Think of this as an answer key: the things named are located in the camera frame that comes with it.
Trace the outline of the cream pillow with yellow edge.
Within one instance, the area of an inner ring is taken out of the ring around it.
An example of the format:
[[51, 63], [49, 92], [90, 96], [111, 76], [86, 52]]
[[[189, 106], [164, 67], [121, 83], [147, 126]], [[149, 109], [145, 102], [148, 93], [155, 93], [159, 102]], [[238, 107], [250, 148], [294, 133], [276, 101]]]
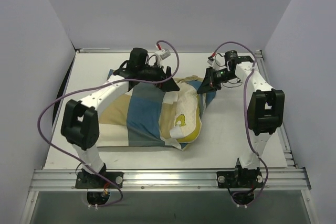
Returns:
[[180, 144], [191, 143], [200, 134], [202, 123], [200, 118], [200, 98], [196, 89], [187, 82], [179, 82], [174, 127], [170, 136]]

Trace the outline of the blue tan white checked pillowcase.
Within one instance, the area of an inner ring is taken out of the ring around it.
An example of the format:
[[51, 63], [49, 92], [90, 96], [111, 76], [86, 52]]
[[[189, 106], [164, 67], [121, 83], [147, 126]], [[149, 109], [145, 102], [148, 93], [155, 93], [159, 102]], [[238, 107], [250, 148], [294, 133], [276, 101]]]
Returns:
[[[198, 76], [176, 78], [196, 91], [202, 83]], [[200, 118], [216, 93], [199, 95]], [[99, 117], [98, 147], [174, 147], [185, 150], [191, 143], [180, 144], [170, 136], [174, 127], [178, 91], [163, 92], [152, 84], [140, 83], [113, 101]]]

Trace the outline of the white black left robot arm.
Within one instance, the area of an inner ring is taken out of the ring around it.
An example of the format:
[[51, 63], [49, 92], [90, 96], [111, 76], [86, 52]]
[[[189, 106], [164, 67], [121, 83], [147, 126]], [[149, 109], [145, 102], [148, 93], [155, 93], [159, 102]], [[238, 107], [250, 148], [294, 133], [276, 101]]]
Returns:
[[171, 67], [163, 67], [162, 61], [170, 56], [167, 49], [158, 49], [156, 62], [148, 63], [148, 51], [133, 48], [128, 60], [113, 71], [106, 83], [97, 91], [79, 101], [66, 103], [61, 134], [76, 150], [83, 165], [83, 173], [94, 188], [106, 183], [106, 165], [102, 161], [96, 142], [99, 138], [99, 116], [118, 97], [127, 93], [138, 83], [153, 84], [163, 92], [179, 91], [173, 80]]

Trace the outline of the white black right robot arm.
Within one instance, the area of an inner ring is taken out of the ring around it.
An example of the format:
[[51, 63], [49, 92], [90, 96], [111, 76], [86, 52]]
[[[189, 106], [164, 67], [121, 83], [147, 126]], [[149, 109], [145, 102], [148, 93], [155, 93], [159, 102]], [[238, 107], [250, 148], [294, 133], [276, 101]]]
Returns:
[[223, 83], [240, 79], [244, 85], [243, 106], [244, 122], [248, 147], [238, 158], [242, 167], [233, 173], [233, 181], [244, 187], [251, 181], [248, 170], [260, 167], [262, 154], [268, 140], [281, 127], [285, 94], [273, 88], [259, 73], [250, 56], [239, 56], [234, 50], [224, 54], [224, 68], [216, 70], [208, 67], [198, 94], [210, 93], [221, 89]]

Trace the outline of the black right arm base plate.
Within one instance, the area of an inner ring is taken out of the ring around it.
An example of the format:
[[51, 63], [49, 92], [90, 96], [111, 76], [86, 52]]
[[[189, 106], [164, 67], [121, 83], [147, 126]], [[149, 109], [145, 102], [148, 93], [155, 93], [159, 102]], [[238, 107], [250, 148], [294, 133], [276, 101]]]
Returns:
[[259, 169], [235, 169], [234, 171], [216, 172], [219, 188], [261, 188], [264, 180]]

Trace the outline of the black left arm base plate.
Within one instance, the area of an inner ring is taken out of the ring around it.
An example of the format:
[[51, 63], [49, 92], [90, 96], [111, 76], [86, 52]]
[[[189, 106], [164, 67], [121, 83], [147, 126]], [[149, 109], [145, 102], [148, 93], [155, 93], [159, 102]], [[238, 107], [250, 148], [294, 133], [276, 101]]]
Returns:
[[76, 189], [107, 189], [107, 188], [122, 188], [123, 183], [123, 172], [105, 172], [103, 176], [107, 178], [110, 182], [97, 176], [96, 174], [91, 174], [82, 170], [78, 172], [77, 179], [75, 183]]

